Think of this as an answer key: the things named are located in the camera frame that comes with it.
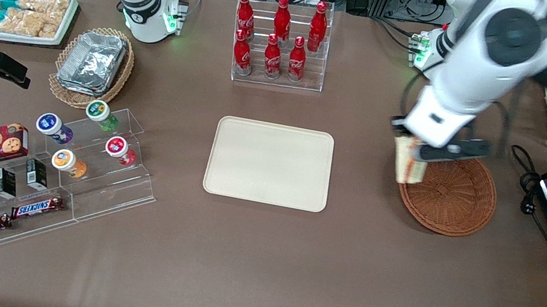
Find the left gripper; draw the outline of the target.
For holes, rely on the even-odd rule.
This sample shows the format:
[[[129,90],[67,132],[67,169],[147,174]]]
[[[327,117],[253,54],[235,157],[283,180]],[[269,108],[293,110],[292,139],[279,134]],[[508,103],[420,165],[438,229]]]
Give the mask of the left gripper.
[[[395,137],[405,137],[408,129],[425,142],[417,145],[412,153],[416,161],[448,160],[445,146],[458,130],[477,117],[481,100],[461,99],[431,85],[426,85],[418,94],[407,117],[391,117],[391,130]]]

